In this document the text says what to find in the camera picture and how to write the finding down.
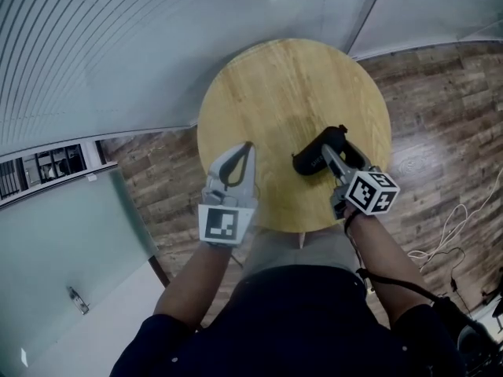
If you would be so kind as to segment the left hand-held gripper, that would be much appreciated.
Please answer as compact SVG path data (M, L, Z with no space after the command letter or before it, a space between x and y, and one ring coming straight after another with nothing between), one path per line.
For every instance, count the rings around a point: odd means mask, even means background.
M225 184L245 155L244 176L238 185ZM207 183L198 206L200 240L223 247L239 246L258 208L255 196L256 150L251 142L238 144L221 154L209 167Z

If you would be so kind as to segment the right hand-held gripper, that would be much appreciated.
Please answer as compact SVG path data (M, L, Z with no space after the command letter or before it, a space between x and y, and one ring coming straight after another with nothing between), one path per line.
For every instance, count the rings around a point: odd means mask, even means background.
M400 193L399 186L389 174L372 167L369 158L350 141L341 145L341 153L323 145L321 154L340 182L330 198L335 219L343 218L348 203L365 215L386 214Z

